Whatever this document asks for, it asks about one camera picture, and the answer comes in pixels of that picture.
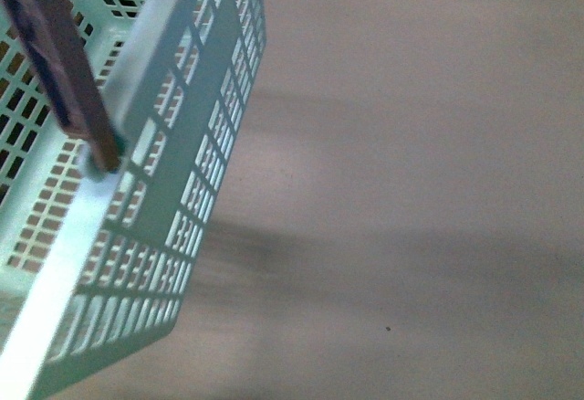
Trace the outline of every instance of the mint green basket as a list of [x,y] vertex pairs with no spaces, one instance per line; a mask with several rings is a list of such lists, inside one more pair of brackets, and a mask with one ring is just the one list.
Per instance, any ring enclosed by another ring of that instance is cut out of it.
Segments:
[[47,107],[0,15],[0,398],[44,398],[168,334],[266,44],[262,0],[70,0],[116,174]]

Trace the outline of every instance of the gray floor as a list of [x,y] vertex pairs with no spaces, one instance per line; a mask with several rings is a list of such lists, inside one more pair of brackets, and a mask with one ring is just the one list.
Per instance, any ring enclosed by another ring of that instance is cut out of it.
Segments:
[[54,398],[584,398],[584,0],[266,16],[178,326]]

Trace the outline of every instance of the rectangular hole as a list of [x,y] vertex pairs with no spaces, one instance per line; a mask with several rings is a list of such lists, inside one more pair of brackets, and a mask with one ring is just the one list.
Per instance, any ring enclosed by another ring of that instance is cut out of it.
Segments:
[[134,1],[131,0],[120,0],[121,5],[125,5],[126,7],[138,7]]
[[10,98],[10,100],[8,101],[8,103],[6,104],[6,107],[9,110],[14,111],[16,109],[16,107],[18,106],[18,103],[22,99],[22,96],[24,96],[24,95],[25,95],[25,92],[22,91],[20,88],[17,88],[15,90],[14,94],[12,95],[12,97]]
[[12,165],[10,166],[10,170],[6,174],[6,177],[8,177],[10,179],[15,179],[16,175],[18,174],[18,171],[20,170],[20,166],[22,165],[22,163],[24,161],[25,160],[23,158],[21,158],[20,156],[17,156],[15,158],[14,162],[12,163]]
[[73,22],[77,27],[81,26],[81,23],[83,22],[84,19],[85,17],[83,16],[83,14],[81,14],[81,12],[77,12],[75,16],[73,16]]
[[4,114],[0,115],[0,133],[2,133],[4,131],[4,128],[8,124],[9,120],[10,120],[10,117],[8,117],[7,115],[4,115]]
[[134,152],[131,156],[132,161],[134,161],[137,165],[142,166],[155,132],[156,123],[152,119],[148,119],[144,125],[144,129],[142,129],[140,138],[138,139],[136,147],[134,148]]
[[10,154],[10,152],[5,150],[5,149],[0,151],[0,169],[2,169],[2,167],[4,167],[4,163],[8,159],[9,154]]
[[36,117],[35,123],[38,126],[42,126],[43,123],[45,122],[45,120],[47,119],[47,116],[48,116],[48,106],[45,105],[38,113],[38,117]]
[[0,184],[0,205],[4,201],[6,194],[8,193],[8,185]]
[[23,142],[22,144],[22,150],[25,152],[30,151],[30,147],[33,145],[33,142],[35,142],[36,137],[37,133],[34,131],[30,131],[25,138],[25,142]]
[[25,119],[29,119],[31,114],[33,113],[33,111],[35,110],[35,107],[37,105],[38,100],[35,99],[34,97],[31,97],[30,99],[28,99],[28,102],[26,103],[25,108],[22,110],[22,116]]
[[9,85],[8,80],[4,78],[0,79],[0,99],[2,98],[2,96],[4,96],[4,93],[8,89],[8,85]]
[[10,61],[10,65],[8,65],[6,71],[14,76],[24,60],[25,60],[24,55],[16,53],[15,56]]
[[4,59],[4,56],[6,56],[6,53],[8,52],[9,49],[10,46],[6,44],[6,42],[0,41],[0,61]]
[[22,132],[24,128],[25,128],[24,125],[22,125],[21,123],[15,124],[15,126],[12,128],[12,131],[10,132],[10,135],[8,135],[6,142],[8,144],[14,145],[16,143],[16,140],[18,140],[18,137],[20,136],[20,132]]

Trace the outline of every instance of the basket handle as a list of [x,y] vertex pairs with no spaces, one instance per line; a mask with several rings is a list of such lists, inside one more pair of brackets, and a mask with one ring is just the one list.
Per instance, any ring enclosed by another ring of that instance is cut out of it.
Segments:
[[120,166],[108,113],[66,0],[3,0],[60,128],[89,143],[102,171]]

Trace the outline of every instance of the concrete floor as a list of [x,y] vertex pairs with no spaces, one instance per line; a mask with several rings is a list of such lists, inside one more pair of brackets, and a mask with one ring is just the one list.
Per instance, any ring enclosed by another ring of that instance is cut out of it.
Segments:
[[53,398],[584,398],[584,0],[266,17],[175,331]]

